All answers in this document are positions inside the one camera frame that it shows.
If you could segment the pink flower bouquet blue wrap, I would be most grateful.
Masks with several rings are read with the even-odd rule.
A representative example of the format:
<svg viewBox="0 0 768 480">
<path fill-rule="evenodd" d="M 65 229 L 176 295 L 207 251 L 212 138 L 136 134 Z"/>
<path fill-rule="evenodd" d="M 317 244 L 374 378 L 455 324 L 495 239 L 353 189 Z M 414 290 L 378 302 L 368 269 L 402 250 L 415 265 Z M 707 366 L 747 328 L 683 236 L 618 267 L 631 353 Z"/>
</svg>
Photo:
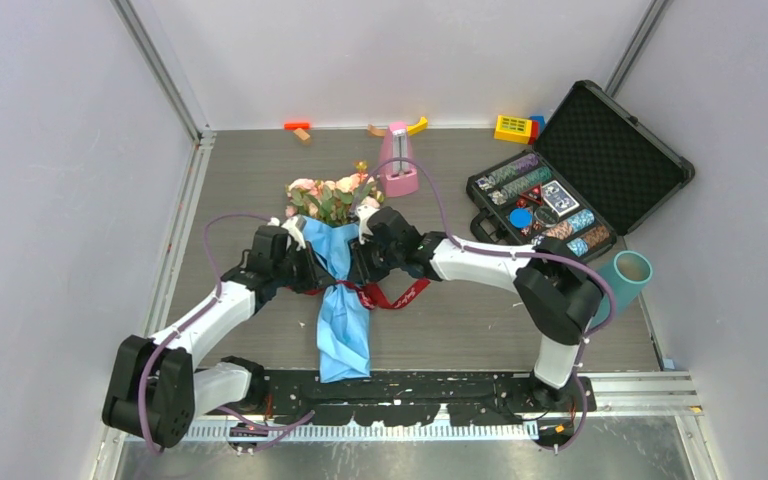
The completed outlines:
<svg viewBox="0 0 768 480">
<path fill-rule="evenodd" d="M 351 208 L 354 197 L 378 207 L 383 200 L 363 161 L 355 172 L 337 180 L 298 178 L 285 187 L 288 204 L 285 216 L 306 218 L 303 235 L 313 246 L 316 258 L 337 281 L 327 287 L 317 317 L 319 376 L 323 383 L 366 378 L 370 375 L 370 310 L 346 282 L 351 269 L 349 242 L 359 235 Z"/>
</svg>

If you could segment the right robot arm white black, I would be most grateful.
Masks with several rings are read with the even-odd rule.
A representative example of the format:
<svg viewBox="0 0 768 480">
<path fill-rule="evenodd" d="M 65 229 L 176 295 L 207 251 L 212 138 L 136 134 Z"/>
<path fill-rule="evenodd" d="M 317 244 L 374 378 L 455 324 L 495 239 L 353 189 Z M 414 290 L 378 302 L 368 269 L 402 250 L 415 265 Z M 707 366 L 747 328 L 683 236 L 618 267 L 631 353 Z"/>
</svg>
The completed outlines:
<svg viewBox="0 0 768 480">
<path fill-rule="evenodd" d="M 390 207 L 361 205 L 356 215 L 359 233 L 349 243 L 349 281 L 371 285 L 402 270 L 417 280 L 466 281 L 518 294 L 541 334 L 532 400 L 551 411 L 570 398 L 585 330 L 607 285 L 563 241 L 548 239 L 536 247 L 482 244 L 443 232 L 422 234 Z"/>
</svg>

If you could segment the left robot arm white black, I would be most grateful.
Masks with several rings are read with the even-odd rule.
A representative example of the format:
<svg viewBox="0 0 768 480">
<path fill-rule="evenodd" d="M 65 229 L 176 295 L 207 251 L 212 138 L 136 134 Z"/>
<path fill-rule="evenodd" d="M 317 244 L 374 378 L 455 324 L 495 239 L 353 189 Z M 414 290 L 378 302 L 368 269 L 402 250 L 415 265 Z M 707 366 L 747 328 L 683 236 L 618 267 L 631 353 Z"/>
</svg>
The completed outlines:
<svg viewBox="0 0 768 480">
<path fill-rule="evenodd" d="M 308 293 L 330 281 L 303 236 L 305 224 L 296 215 L 259 226 L 240 263 L 220 275 L 196 307 L 149 337 L 126 338 L 116 354 L 102 422 L 158 451 L 177 445 L 198 416 L 222 407 L 258 412 L 268 397 L 261 365 L 228 356 L 211 368 L 199 366 L 279 290 Z"/>
</svg>

